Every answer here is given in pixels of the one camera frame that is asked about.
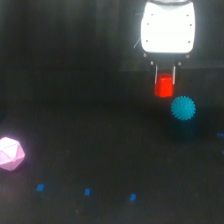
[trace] blue light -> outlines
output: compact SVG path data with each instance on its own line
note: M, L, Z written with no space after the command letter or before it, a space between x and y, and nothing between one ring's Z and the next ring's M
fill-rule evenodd
M135 199L136 199L136 194L132 194L130 197L130 201L135 201Z
M43 191L43 189L44 189L44 185L43 184L39 184L37 186L37 191Z
M89 196L90 195L90 189L86 189L85 190L85 196Z
M224 137L224 133L218 133L217 136L218 137Z

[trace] pink polyhedron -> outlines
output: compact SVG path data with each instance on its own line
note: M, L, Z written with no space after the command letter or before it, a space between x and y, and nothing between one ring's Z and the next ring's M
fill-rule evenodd
M2 138L0 140L0 167L12 171L24 160L25 153L16 140Z

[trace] dark floor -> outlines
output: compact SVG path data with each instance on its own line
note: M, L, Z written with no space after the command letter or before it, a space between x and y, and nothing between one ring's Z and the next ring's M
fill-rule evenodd
M223 223L217 133L224 111L198 108L178 123L162 109L21 105L9 112L0 135L19 140L26 160L12 173L0 170L1 224Z

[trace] red cube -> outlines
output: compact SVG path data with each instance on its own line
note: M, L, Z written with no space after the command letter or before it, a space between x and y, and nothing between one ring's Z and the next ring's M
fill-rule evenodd
M171 74L158 74L155 84L155 95L159 97L173 96L173 76Z

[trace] spiky ball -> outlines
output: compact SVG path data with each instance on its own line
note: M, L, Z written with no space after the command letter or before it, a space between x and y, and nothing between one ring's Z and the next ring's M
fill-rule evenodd
M171 104L171 112L179 120L191 119L195 114L195 110L193 100L186 96L177 97Z

